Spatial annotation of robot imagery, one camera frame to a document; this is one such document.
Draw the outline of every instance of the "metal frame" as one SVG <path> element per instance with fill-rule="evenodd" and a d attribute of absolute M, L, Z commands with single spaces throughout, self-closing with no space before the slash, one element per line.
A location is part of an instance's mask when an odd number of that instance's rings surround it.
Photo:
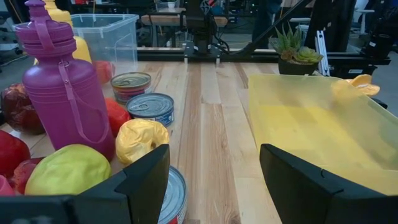
<path fill-rule="evenodd" d="M 279 24 L 291 19 L 293 13 L 297 10 L 303 9 L 312 0 L 301 0 L 294 7 L 290 8 L 278 21 L 276 21 L 270 28 L 268 28 L 260 37 L 253 43 L 248 44 L 241 50 L 232 50 L 229 54 L 208 54 L 208 55 L 192 55 L 186 54 L 186 49 L 167 49 L 167 50 L 138 50 L 138 60 L 144 61 L 164 61 L 165 58 L 170 61 L 188 61 L 188 62 L 261 62 L 261 63 L 277 63 L 279 55 L 273 50 L 256 50 L 258 43 L 269 38 L 271 31 Z M 375 59 L 365 57 L 361 54 L 345 53 L 345 52 L 330 52 L 327 53 L 327 59 L 330 65 L 350 65 L 365 66 L 365 65 L 388 65 L 390 59 Z"/>

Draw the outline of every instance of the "tin can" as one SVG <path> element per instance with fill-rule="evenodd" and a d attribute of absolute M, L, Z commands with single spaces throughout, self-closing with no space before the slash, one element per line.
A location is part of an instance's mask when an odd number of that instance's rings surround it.
<path fill-rule="evenodd" d="M 170 166 L 169 181 L 164 195 L 158 224 L 182 224 L 187 212 L 187 185 L 184 177 Z"/>
<path fill-rule="evenodd" d="M 174 100 L 161 93 L 146 93 L 131 98 L 126 104 L 132 118 L 158 121 L 165 127 L 174 120 Z"/>
<path fill-rule="evenodd" d="M 111 79 L 111 85 L 116 101 L 126 104 L 131 98 L 150 93 L 150 75 L 142 72 L 123 73 Z"/>

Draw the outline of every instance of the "plastic container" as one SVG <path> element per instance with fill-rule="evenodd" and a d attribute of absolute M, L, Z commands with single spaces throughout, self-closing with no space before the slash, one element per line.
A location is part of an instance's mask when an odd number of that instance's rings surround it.
<path fill-rule="evenodd" d="M 75 14 L 73 33 L 86 40 L 93 64 L 109 62 L 111 77 L 137 69 L 136 21 L 126 14 Z M 97 69 L 98 75 L 103 71 Z"/>
<path fill-rule="evenodd" d="M 167 0 L 155 0 L 156 2 L 156 9 L 159 11 L 159 9 L 165 9 L 165 8 L 170 8 L 169 6 L 170 1 Z M 174 8 L 180 7 L 180 0 L 174 1 Z"/>
<path fill-rule="evenodd" d="M 51 20 L 44 2 L 29 0 L 32 22 L 16 27 L 24 50 L 39 64 L 22 82 L 55 150 L 83 144 L 114 156 L 114 138 L 94 66 L 72 57 L 73 31 L 66 22 Z"/>
<path fill-rule="evenodd" d="M 398 119 L 346 80 L 252 75 L 257 148 L 272 144 L 322 169 L 398 195 Z"/>

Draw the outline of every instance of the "yellow tray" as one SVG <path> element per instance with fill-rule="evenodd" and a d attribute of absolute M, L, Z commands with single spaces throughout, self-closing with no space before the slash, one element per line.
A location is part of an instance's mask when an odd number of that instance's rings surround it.
<path fill-rule="evenodd" d="M 252 75 L 257 148 L 269 143 L 386 195 L 398 195 L 398 119 L 339 78 Z"/>

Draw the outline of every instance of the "red plastic object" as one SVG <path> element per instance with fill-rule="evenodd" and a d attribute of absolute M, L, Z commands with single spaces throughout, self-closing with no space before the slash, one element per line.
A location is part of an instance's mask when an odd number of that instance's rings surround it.
<path fill-rule="evenodd" d="M 14 188 L 22 195 L 25 194 L 27 180 L 29 180 L 33 170 L 42 159 L 44 159 L 44 157 L 28 159 L 21 162 L 14 170 L 14 176 L 12 177 L 11 182 L 14 184 Z"/>
<path fill-rule="evenodd" d="M 1 108 L 6 123 L 14 130 L 27 134 L 45 132 L 22 84 L 12 84 L 2 91 Z"/>
<path fill-rule="evenodd" d="M 27 159 L 30 159 L 27 145 L 19 138 L 0 130 L 0 175 L 12 177 L 14 169 Z"/>
<path fill-rule="evenodd" d="M 105 84 L 110 81 L 116 71 L 116 67 L 112 62 L 104 60 L 93 61 L 93 65 L 98 75 L 99 82 Z"/>
<path fill-rule="evenodd" d="M 111 125 L 112 134 L 118 136 L 120 127 L 131 119 L 130 114 L 120 106 L 116 101 L 105 98 L 106 109 L 108 110 L 109 123 Z"/>
<path fill-rule="evenodd" d="M 12 187 L 8 184 L 7 179 L 0 175 L 0 196 L 14 196 L 15 192 Z"/>

